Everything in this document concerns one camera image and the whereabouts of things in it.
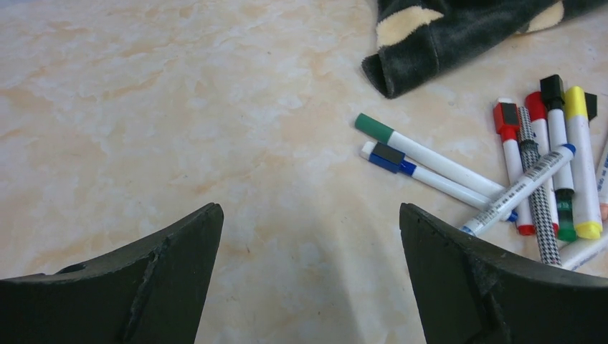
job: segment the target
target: black and beige fabric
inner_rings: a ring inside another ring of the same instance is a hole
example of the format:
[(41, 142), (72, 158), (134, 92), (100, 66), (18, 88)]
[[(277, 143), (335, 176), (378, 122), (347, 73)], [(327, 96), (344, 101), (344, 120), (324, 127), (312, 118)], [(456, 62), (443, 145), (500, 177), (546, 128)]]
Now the black and beige fabric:
[(395, 98), (514, 34), (553, 27), (608, 0), (378, 0), (377, 53), (362, 67)]

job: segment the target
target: black marker cap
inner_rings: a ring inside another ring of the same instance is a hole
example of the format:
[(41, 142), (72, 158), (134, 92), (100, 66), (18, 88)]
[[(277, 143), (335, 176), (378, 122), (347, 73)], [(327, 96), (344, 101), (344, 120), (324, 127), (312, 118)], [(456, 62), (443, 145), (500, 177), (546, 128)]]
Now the black marker cap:
[(564, 83), (555, 74), (541, 80), (541, 97), (547, 111), (564, 108)]

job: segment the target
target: blue marker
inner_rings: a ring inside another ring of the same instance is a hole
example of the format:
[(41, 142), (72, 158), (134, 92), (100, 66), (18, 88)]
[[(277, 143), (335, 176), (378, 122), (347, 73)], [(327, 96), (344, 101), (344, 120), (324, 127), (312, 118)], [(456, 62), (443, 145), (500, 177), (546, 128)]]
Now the blue marker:
[[(361, 149), (360, 155), (365, 160), (391, 171), (392, 173), (405, 173), (417, 181), (421, 181), (422, 183), (425, 183), (428, 186), (431, 186), (479, 210), (486, 209), (491, 203), (491, 200), (488, 197), (478, 192), (466, 188), (423, 167), (416, 166), (409, 161), (405, 161), (404, 153), (383, 143), (373, 143), (371, 141), (367, 142)], [(510, 213), (506, 214), (503, 219), (505, 221), (514, 222), (517, 219), (517, 213), (511, 211)]]

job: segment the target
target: beige marble floor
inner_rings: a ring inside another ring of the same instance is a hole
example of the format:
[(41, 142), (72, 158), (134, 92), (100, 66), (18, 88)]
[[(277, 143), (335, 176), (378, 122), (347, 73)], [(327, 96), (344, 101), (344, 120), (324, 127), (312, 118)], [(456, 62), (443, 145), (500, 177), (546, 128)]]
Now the beige marble floor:
[[(503, 184), (499, 95), (521, 101), (558, 72), (599, 94), (596, 157), (608, 133), (606, 9), (389, 101), (359, 67), (374, 0), (14, 2), (0, 7), (0, 278), (217, 202), (197, 343), (424, 342), (399, 205), (454, 225), (475, 210), (360, 159), (359, 112)], [(484, 239), (538, 257), (505, 224)], [(608, 276), (606, 260), (582, 271)]]

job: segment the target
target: white marker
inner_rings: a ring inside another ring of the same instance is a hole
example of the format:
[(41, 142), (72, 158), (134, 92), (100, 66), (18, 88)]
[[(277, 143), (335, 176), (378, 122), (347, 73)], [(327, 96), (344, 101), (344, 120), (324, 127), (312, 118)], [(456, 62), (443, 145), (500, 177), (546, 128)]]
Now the white marker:
[(608, 219), (608, 140), (602, 156), (599, 157), (595, 179), (597, 179), (599, 210), (602, 212), (602, 221), (606, 221)]
[(574, 86), (566, 91), (564, 97), (566, 98), (568, 141), (578, 150), (571, 164), (574, 177), (574, 197), (572, 198), (574, 230), (580, 238), (599, 239), (603, 230), (602, 213), (599, 210), (585, 92), (582, 88)]
[[(562, 110), (564, 106), (563, 93), (564, 84), (559, 75), (552, 75), (541, 80), (541, 97), (548, 110), (547, 118), (551, 150), (555, 150), (560, 145), (568, 143), (566, 122), (564, 120), (564, 111)], [(569, 163), (555, 174), (553, 183), (556, 191), (569, 190), (570, 194), (574, 191), (574, 182), (572, 181), (572, 171)]]
[(566, 165), (574, 157), (573, 145), (563, 145), (540, 158), (511, 184), (492, 204), (460, 228), (461, 231), (479, 235), (496, 224), (517, 204), (528, 198), (539, 186)]
[(606, 247), (608, 247), (608, 232), (603, 232), (599, 239), (579, 238), (559, 250), (561, 266), (574, 271), (602, 253)]
[[(509, 183), (515, 183), (523, 174), (517, 132), (520, 128), (517, 105), (510, 98), (498, 98), (493, 111), (496, 133), (500, 134), (505, 152), (505, 164)], [(524, 199), (515, 208), (517, 211), (517, 231), (521, 235), (534, 235), (536, 230), (532, 222), (530, 202)]]
[[(530, 113), (530, 121), (532, 130), (534, 131), (534, 142), (538, 146), (538, 154), (541, 156), (549, 154), (551, 149), (549, 148), (549, 131), (547, 130), (547, 111), (541, 99), (541, 93), (534, 92), (528, 95), (525, 104)], [(549, 178), (545, 182), (545, 194), (547, 195), (549, 211), (551, 212), (551, 222), (553, 222), (554, 231), (557, 233), (559, 230), (559, 218), (552, 178)]]
[[(486, 209), (491, 203), (488, 197), (481, 195), (469, 188), (451, 181), (435, 172), (431, 172), (420, 166), (416, 166), (409, 161), (405, 161), (405, 154), (391, 148), (383, 143), (378, 142), (377, 144), (368, 141), (359, 155), (365, 160), (378, 165), (392, 173), (402, 172), (411, 176), (417, 181), (435, 188), (444, 194), (450, 195), (455, 199), (458, 199), (470, 206), (473, 206), (479, 210)], [(504, 217), (504, 221), (515, 221), (517, 214), (508, 212)]]
[(355, 121), (355, 128), (381, 143), (406, 153), (411, 159), (418, 161), (421, 165), (432, 169), (438, 174), (473, 191), (477, 191), (479, 194), (490, 199), (494, 199), (504, 189), (500, 184), (424, 147), (368, 115), (359, 114)]

